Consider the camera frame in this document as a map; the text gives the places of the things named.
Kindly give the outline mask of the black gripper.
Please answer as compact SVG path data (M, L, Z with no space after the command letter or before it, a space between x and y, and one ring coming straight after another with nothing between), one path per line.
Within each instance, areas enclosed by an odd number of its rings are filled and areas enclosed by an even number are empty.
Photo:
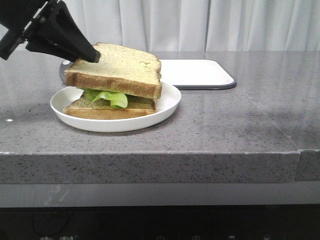
M24 42L30 52L71 62L97 63L100 59L100 52L82 34L62 0L2 0L0 24L7 29L0 40L4 60Z

